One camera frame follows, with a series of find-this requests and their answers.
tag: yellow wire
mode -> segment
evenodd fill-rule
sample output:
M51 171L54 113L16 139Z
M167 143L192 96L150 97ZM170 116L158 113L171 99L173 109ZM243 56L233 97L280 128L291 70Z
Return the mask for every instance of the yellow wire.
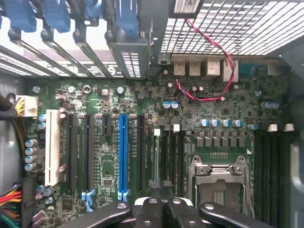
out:
M0 203L0 206L3 206L4 204L6 204L6 203L8 203L8 202L20 203L20 202L21 202L21 199L11 199L11 200L8 200L8 201L6 201L6 202Z

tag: black pcie slot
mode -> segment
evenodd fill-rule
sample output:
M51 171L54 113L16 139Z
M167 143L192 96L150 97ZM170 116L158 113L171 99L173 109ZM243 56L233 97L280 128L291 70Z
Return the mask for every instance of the black pcie slot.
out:
M66 133L66 166L67 190L74 191L76 187L76 154L77 154L77 117L73 114L67 117L68 129Z
M90 191L93 189L93 172L94 172L94 117L92 115L85 116L84 129L84 177L85 189Z
M144 190L144 163L145 163L145 122L144 115L137 116L137 191Z
M112 119L110 114L104 114L102 118L102 135L112 136Z

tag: capacitor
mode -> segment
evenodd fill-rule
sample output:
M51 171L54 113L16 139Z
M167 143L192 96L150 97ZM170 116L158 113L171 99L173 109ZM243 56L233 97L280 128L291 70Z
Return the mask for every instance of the capacitor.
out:
M46 204L51 204L54 201L54 199L53 199L53 197L49 196L44 201Z
M222 120L220 122L220 125L222 125L223 127L229 127L229 120Z
M32 164L26 164L24 166L24 170L27 172L33 171L36 168L36 164L32 163Z
M257 90L257 91L255 91L255 96L256 97L260 97L260 96L262 96L262 91L261 90Z
M34 215L32 217L32 222L37 222L39 221L40 219L44 218L45 216L45 212L43 210L39 211L36 215Z
M173 88L173 83L172 82L168 83L168 88Z
M171 103L171 108L177 109L178 107L179 107L179 103L177 103L176 101L173 101L173 102Z
M200 123L200 125L201 125L202 127L208 127L208 126L209 126L209 121L206 120L206 119L200 120L199 123Z
M60 107L60 108L58 109L58 111L59 111L60 113L68 114L68 110L65 109L64 107Z
M37 188L36 188L36 193L39 193L39 194L42 194L44 189L46 189L46 187L44 185L39 185Z
M24 161L25 163L33 163L36 159L36 156L35 155L31 155L31 156L26 156Z
M257 124L248 124L247 128L250 130L257 130L258 129L258 125Z
M37 148L36 148L36 147L26 148L26 149L25 149L25 154L26 154L27 156L30 156L30 155L35 154L36 151L37 151Z
M212 127L217 127L218 124L219 124L219 122L218 122L217 120L211 120L211 121L210 121L210 125L211 125Z
M47 189L44 189L43 195L45 197L48 197L48 196L52 195L53 192L54 192L54 188L53 187L48 187Z
M40 130L44 130L45 128L46 128L46 123L45 122L40 122L40 123L38 123L38 129L40 129Z
M233 125L234 127L241 127L241 126L242 126L242 121L240 121L240 120L234 120L234 121L232 122L232 125Z
M37 140L36 140L36 139L29 139L29 140L26 140L25 146L26 146L26 147L37 146Z
M60 118L61 120L65 120L66 117L67 117L67 115L64 114L64 113L60 113L60 115L59 115L59 118Z
M38 120L39 120L40 122L45 122L45 121L47 120L47 116L44 115L44 114L40 114L40 115L38 116Z
M195 85L194 85L194 86L192 86L192 88L191 88L191 89L192 89L192 91L193 91L193 92L196 92L196 91L198 90L198 88L197 88Z
M170 102L169 102L169 101L165 101L164 103L162 103L162 106L163 106L165 109L168 109L168 108L170 108Z
M58 172L64 172L64 170L66 170L67 168L67 164L63 164L59 167Z
M67 91L68 91L69 94L73 94L76 91L76 89L75 89L74 86L69 86Z
M56 94L56 95L55 95L55 100L58 100L58 101L65 101L65 100L66 100L66 97L63 96L63 95L60 95L60 94Z
M120 87L118 87L118 88L116 89L116 91L117 91L118 94L121 95L121 94L124 93L124 88L120 86Z

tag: pcie slot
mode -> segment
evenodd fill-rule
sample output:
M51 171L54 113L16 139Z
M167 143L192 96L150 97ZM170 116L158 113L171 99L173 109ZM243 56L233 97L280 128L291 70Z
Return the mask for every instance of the pcie slot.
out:
M112 136L112 119L110 114L104 114L102 117L102 135Z
M118 200L127 201L128 190L128 116L119 116L119 181Z
M45 186L59 182L59 111L47 109L46 113Z
M33 46L31 46L28 43L24 42L21 39L21 30L20 29L14 29L13 33L9 32L9 38L10 38L10 41L12 43L14 43L14 44L16 44L16 45L18 45L18 46L26 49L27 51L29 51L33 55L37 56L38 58L41 58L42 60L46 61L50 65L58 68L59 70L63 71L64 73L66 73L68 75L70 75L71 77L77 77L77 75L74 74L72 71L66 69L65 67L63 67L62 65L60 65L56 61L52 60L50 57L48 57L47 55L45 55L41 51L35 49Z
M68 191L74 191L76 187L76 159L77 159L77 117L73 114L67 117L68 129L66 133L66 184Z
M144 115L137 116L137 191L144 190L145 125Z
M84 129L84 177L85 191L93 189L94 173L94 117L85 115Z

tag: microchip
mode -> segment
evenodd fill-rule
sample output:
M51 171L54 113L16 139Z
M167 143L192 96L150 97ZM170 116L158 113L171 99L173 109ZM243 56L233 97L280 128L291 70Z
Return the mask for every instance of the microchip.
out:
M68 110L69 108L68 102L63 102L62 107Z
M186 112L186 118L191 119L192 118L192 113L191 112Z
M104 179L104 186L108 185L111 186L113 183L112 179Z
M62 199L62 210L73 210L73 200Z
M159 116L164 116L165 115L165 111L164 110L159 110L158 111L158 115Z
M63 94L63 89L58 89L57 93L60 94L60 95L62 95Z
M223 113L223 115L228 115L228 114L229 114L229 109L224 108L224 109L222 110L222 113Z

